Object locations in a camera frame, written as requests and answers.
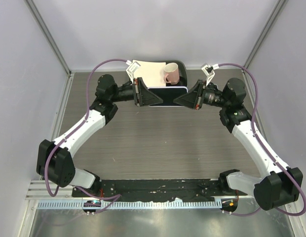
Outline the phone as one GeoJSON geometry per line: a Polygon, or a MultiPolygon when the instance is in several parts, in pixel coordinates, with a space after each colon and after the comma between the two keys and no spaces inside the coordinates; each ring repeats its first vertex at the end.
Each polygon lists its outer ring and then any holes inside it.
{"type": "Polygon", "coordinates": [[[185,86],[150,87],[149,91],[160,97],[163,102],[151,105],[151,107],[180,107],[174,99],[186,94],[188,88],[185,86]]]}

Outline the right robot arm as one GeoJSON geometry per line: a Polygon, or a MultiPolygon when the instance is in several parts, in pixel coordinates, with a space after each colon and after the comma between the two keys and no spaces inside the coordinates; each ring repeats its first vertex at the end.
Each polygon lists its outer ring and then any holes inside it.
{"type": "Polygon", "coordinates": [[[237,169],[222,172],[218,182],[220,193],[243,192],[253,196],[263,210],[295,202],[300,196],[303,174],[298,168],[290,168],[272,150],[244,107],[245,97],[245,83],[240,79],[229,79],[222,91],[213,83],[206,85],[198,80],[186,94],[175,98],[174,103],[195,110],[201,109],[204,104],[220,107],[221,123],[254,161],[259,178],[237,169]]]}

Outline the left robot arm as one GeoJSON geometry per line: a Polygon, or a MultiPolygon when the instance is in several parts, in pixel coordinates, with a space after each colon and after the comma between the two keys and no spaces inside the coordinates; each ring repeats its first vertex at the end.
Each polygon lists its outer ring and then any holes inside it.
{"type": "Polygon", "coordinates": [[[98,79],[96,98],[87,106],[86,114],[67,132],[53,141],[43,140],[38,149],[37,173],[44,177],[48,193],[54,197],[49,183],[58,188],[79,186],[89,197],[100,191],[100,178],[96,174],[76,168],[73,158],[79,148],[115,116],[116,102],[135,101],[137,106],[162,103],[162,99],[150,92],[142,78],[118,86],[114,77],[105,74],[98,79]]]}

